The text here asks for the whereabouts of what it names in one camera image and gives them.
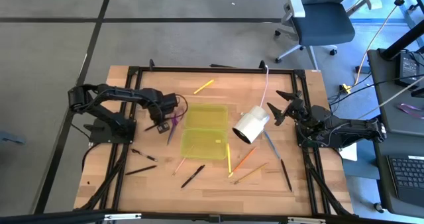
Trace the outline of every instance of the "black desk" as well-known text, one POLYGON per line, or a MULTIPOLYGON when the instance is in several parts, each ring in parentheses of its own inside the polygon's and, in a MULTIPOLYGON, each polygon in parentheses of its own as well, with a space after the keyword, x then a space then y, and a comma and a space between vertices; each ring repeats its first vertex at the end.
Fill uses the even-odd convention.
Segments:
MULTIPOLYGON (((395 62, 387 62, 381 59, 377 50, 368 51, 368 59, 374 82, 394 78, 394 72, 392 71, 394 71, 395 62)), ((376 93, 378 102, 381 103, 385 101, 401 89, 402 87, 394 85, 393 82, 377 85, 376 93)), ((404 125, 410 124, 410 120, 413 119, 413 117, 394 108, 394 105, 398 103, 410 103, 410 98, 413 98, 410 96, 410 93, 405 92, 386 104, 384 109, 381 109, 383 122, 386 122, 385 118, 388 116, 395 115, 399 119, 399 123, 404 125)), ((383 143, 374 144, 374 149, 376 151, 377 165, 380 171, 380 180, 378 180, 377 183, 382 207, 389 210, 390 213, 424 218, 424 207, 406 203, 396 197, 392 176, 386 160, 386 156, 390 154, 414 154, 417 156, 424 156, 424 137, 388 132, 388 138, 383 143)))

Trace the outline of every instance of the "floor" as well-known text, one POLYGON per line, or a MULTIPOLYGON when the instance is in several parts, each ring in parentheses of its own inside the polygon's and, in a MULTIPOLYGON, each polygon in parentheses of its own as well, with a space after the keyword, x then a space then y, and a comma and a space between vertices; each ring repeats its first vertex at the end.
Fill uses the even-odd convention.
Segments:
MULTIPOLYGON (((97 17, 103 0, 0 0, 0 17, 97 17)), ((111 0, 106 17, 254 17, 278 18, 286 0, 111 0)), ((383 19, 393 0, 372 12, 383 19)), ((356 0, 346 0, 350 7, 356 0)), ((367 18, 363 9, 354 18, 367 18)), ((401 11, 391 18, 402 19, 401 11)), ((340 44, 330 56, 324 48, 315 53, 322 69, 327 95, 341 83, 354 81, 354 67, 379 24, 354 24, 352 42, 340 44)), ((89 66, 86 83, 105 81, 110 65, 208 66, 211 63, 255 68, 259 61, 271 68, 312 69, 306 51, 295 51, 281 64, 274 58, 295 44, 284 35, 273 37, 275 24, 241 23, 147 23, 103 24, 89 66)), ((0 216, 32 212, 43 174, 54 149, 66 112, 66 92, 75 84, 93 32, 93 23, 0 23, 0 130, 26 138, 24 146, 0 145, 0 216)), ((372 48, 387 47, 409 28, 388 24, 372 48)), ((369 78, 363 85, 372 84, 369 78)), ((373 89, 346 99, 336 115, 355 119, 377 106, 373 89), (366 104, 358 108, 357 103, 366 104)), ((76 116, 82 127, 92 120, 76 116)), ((47 212, 71 210, 81 172, 87 140, 74 129, 65 146, 47 212)), ((411 223, 423 220, 379 214, 371 203, 378 201, 374 180, 348 177, 354 212, 361 217, 411 223)), ((169 221, 144 221, 169 223, 169 221)))

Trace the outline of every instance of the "chair wheel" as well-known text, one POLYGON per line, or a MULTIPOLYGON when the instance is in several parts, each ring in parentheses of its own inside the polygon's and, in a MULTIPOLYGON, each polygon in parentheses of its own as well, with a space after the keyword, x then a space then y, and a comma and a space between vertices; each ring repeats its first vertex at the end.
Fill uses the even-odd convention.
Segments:
POLYGON ((379 213, 384 213, 384 209, 381 203, 374 203, 374 209, 379 213))

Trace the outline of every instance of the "wooden tabletop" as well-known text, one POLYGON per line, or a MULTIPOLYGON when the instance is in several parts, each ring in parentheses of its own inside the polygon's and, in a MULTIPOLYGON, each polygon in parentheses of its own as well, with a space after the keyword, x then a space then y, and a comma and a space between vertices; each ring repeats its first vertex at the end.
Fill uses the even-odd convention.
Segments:
MULTIPOLYGON (((127 66, 111 66, 107 83, 124 87, 127 70, 127 66)), ((308 70, 306 76, 311 104, 328 108, 327 94, 321 73, 308 70)), ((148 118, 147 110, 137 106, 136 136, 131 148, 141 150, 157 158, 159 162, 153 162, 131 152, 128 153, 125 172, 155 164, 158 167, 131 176, 124 176, 119 210, 166 213, 311 215, 305 168, 301 149, 296 145, 293 120, 287 118, 281 126, 277 127, 274 125, 271 115, 270 121, 265 126, 265 130, 286 164, 293 192, 290 192, 288 188, 282 174, 280 161, 270 148, 266 137, 260 135, 251 145, 248 145, 236 137, 231 130, 231 127, 240 119, 240 113, 248 112, 253 105, 259 105, 265 84, 264 74, 143 72, 141 87, 152 87, 164 94, 172 92, 181 94, 189 104, 212 103, 228 107, 228 138, 233 168, 251 148, 257 146, 257 149, 231 178, 227 178, 226 159, 213 161, 187 159, 176 176, 172 177, 172 172, 182 160, 180 143, 184 120, 178 125, 171 143, 167 146, 169 132, 160 135, 156 129, 143 131, 151 126, 152 121, 148 118), (197 95, 193 95, 197 88, 211 79, 215 80, 212 85, 197 95), (237 185, 233 184, 234 181, 265 162, 269 162, 269 164, 261 171, 237 185), (202 164, 205 164, 205 168, 184 189, 181 189, 181 185, 202 164)), ((275 92, 277 89, 286 92, 293 91, 289 75, 270 74, 264 100, 264 102, 270 102, 284 110, 288 103, 275 92)), ((120 102, 106 101, 103 105, 112 111, 118 111, 120 102)), ((264 108, 269 114, 272 114, 268 106, 265 105, 264 108)), ((101 144, 87 156, 75 207, 85 204, 102 183, 110 151, 110 144, 101 144)), ((352 212, 340 157, 329 148, 321 148, 320 151, 327 185, 344 208, 352 212)), ((113 196, 114 183, 111 187, 109 197, 113 196)), ((316 184, 315 193, 318 209, 322 212, 319 187, 316 184)), ((107 207, 110 206, 111 198, 107 203, 107 207)))

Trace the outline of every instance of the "orange pencil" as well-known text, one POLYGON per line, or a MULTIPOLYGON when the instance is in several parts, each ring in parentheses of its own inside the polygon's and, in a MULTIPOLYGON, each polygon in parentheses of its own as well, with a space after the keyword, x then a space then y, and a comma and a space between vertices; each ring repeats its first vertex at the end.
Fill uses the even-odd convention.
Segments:
POLYGON ((254 148, 252 148, 252 150, 246 155, 246 157, 244 157, 241 161, 240 161, 240 163, 237 165, 237 167, 235 167, 234 168, 234 170, 228 175, 228 177, 230 178, 233 174, 234 174, 234 172, 236 172, 236 170, 241 166, 241 164, 247 159, 247 157, 249 157, 252 153, 253 153, 253 151, 256 149, 256 147, 257 146, 255 146, 254 148))

